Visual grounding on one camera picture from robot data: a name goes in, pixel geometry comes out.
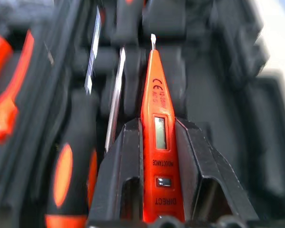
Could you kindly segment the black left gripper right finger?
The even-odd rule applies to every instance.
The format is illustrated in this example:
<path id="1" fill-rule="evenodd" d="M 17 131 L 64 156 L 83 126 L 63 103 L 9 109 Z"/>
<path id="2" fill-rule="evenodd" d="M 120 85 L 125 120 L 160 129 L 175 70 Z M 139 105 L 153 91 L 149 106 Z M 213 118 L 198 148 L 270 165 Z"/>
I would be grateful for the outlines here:
<path id="1" fill-rule="evenodd" d="M 178 119 L 175 130 L 185 220 L 216 221 L 227 214 L 258 220 L 233 168 L 201 129 Z"/>

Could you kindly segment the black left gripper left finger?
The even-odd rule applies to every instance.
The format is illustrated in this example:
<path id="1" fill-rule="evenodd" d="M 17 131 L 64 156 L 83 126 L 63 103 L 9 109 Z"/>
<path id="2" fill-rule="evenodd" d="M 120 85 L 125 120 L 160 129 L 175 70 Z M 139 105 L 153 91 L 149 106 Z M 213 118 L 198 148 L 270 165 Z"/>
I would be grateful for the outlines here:
<path id="1" fill-rule="evenodd" d="M 88 216 L 97 221 L 141 220 L 143 171 L 141 122 L 133 119 L 121 129 L 101 162 Z"/>

